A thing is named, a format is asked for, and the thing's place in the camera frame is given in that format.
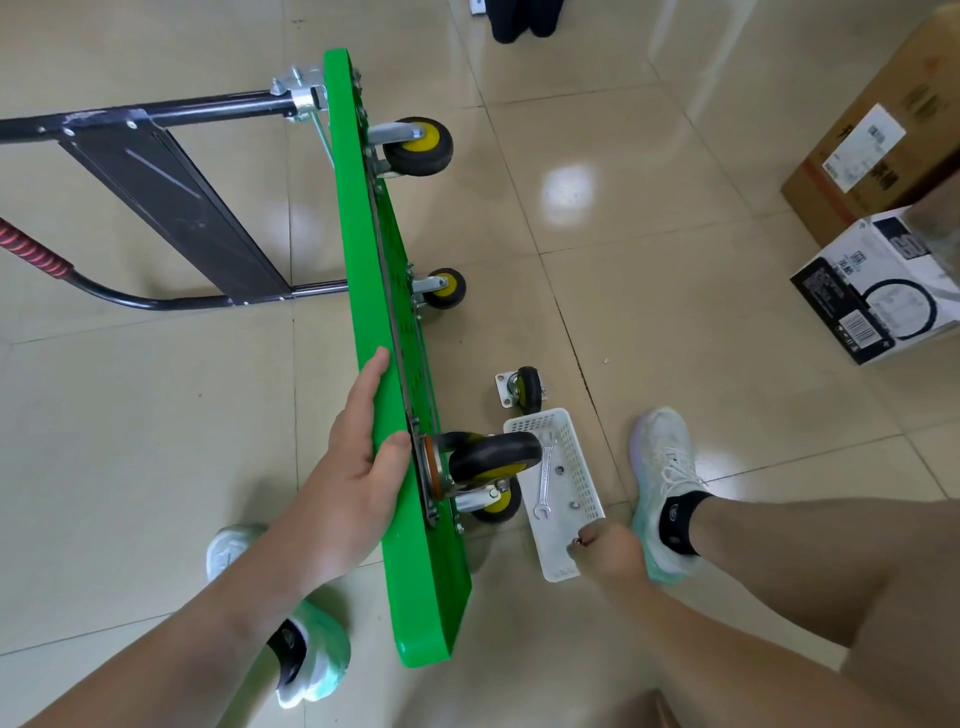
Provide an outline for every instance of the black metal frame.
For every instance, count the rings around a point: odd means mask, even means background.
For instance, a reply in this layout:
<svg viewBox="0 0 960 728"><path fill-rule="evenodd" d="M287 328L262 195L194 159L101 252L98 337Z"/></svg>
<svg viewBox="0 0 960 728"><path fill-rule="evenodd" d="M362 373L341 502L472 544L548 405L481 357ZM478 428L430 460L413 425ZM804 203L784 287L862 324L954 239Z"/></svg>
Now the black metal frame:
<svg viewBox="0 0 960 728"><path fill-rule="evenodd" d="M347 290L347 282L332 280L291 286L168 129L256 116L291 117L297 113L289 91L252 91L4 119L0 120L0 144L57 141L223 295L142 298L97 283L73 270L72 265L56 278L104 301L132 308L221 308L339 293ZM38 250L45 250L26 233L21 234Z"/></svg>

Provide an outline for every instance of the white sneaker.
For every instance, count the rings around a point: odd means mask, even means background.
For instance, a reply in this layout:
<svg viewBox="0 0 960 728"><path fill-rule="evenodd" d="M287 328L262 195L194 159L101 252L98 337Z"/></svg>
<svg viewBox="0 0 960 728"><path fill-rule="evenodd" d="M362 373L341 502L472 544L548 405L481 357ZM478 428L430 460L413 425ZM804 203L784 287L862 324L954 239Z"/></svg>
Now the white sneaker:
<svg viewBox="0 0 960 728"><path fill-rule="evenodd" d="M217 531L206 548L206 580L213 581L267 530L258 523L232 525ZM347 673L350 640L340 622L310 602L302 601L290 616L303 640L306 656L297 676L276 689L281 708L302 700L316 702L330 695Z"/></svg>
<svg viewBox="0 0 960 728"><path fill-rule="evenodd" d="M229 525L217 531L210 546L206 548L206 581L213 581L254 541L264 534L267 526L260 523Z"/></svg>
<svg viewBox="0 0 960 728"><path fill-rule="evenodd" d="M672 584L687 576L698 556L683 556L660 540L660 512L669 497L705 491L693 465L693 446L684 418L670 407L652 409L636 422L630 435L630 464L640 488L633 530L643 542L647 573Z"/></svg>
<svg viewBox="0 0 960 728"><path fill-rule="evenodd" d="M317 702L337 689L350 664L350 640L336 619L304 600L290 616L306 641L306 657L297 676L276 689L281 708L302 700Z"/></svg>

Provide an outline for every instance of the yellow wheel hub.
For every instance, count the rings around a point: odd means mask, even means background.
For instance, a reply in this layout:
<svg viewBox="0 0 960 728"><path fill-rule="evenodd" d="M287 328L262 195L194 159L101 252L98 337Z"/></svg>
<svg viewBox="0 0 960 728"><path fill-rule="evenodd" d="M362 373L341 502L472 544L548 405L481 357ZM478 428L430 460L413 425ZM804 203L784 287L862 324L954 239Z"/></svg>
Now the yellow wheel hub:
<svg viewBox="0 0 960 728"><path fill-rule="evenodd" d="M429 152L432 149L436 149L437 145L440 144L440 130L426 121L415 121L412 123L420 124L426 133L419 139L411 139L410 141L403 142L400 144L400 147L408 152Z"/></svg>
<svg viewBox="0 0 960 728"><path fill-rule="evenodd" d="M447 296L452 296L457 291L457 280L449 273L440 273L440 276L446 277L446 285L443 288L438 288L436 291L432 291L434 296L440 296L442 299L445 299Z"/></svg>
<svg viewBox="0 0 960 728"><path fill-rule="evenodd" d="M493 505L488 505L484 510L487 511L487 513L500 513L500 511L507 510L507 506L510 505L510 496L511 493L509 490L506 493L501 493L500 500Z"/></svg>

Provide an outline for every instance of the cardboard box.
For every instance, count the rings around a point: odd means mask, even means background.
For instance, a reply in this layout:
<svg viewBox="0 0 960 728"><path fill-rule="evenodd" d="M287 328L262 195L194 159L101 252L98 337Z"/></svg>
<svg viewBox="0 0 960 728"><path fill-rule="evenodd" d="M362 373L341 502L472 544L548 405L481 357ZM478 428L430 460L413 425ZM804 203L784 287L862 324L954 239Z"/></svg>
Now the cardboard box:
<svg viewBox="0 0 960 728"><path fill-rule="evenodd" d="M935 11L783 185L820 245L960 166L960 4Z"/></svg>
<svg viewBox="0 0 960 728"><path fill-rule="evenodd" d="M954 283L960 284L960 173L949 177L903 215Z"/></svg>
<svg viewBox="0 0 960 728"><path fill-rule="evenodd" d="M904 225L906 210L853 224L790 279L857 364L960 321L960 288Z"/></svg>

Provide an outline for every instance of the open-end wrench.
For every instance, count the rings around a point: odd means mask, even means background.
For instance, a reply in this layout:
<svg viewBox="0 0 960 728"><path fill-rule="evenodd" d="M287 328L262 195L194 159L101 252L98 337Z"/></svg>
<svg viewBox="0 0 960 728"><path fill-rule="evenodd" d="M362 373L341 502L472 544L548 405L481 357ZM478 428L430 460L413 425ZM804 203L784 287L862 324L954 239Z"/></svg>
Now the open-end wrench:
<svg viewBox="0 0 960 728"><path fill-rule="evenodd" d="M550 488L550 460L553 457L553 447L557 444L557 436L552 431L540 436L543 445L543 455L540 458L540 495L537 505L534 506L534 516L540 519L550 518L550 506L547 505L547 496Z"/></svg>

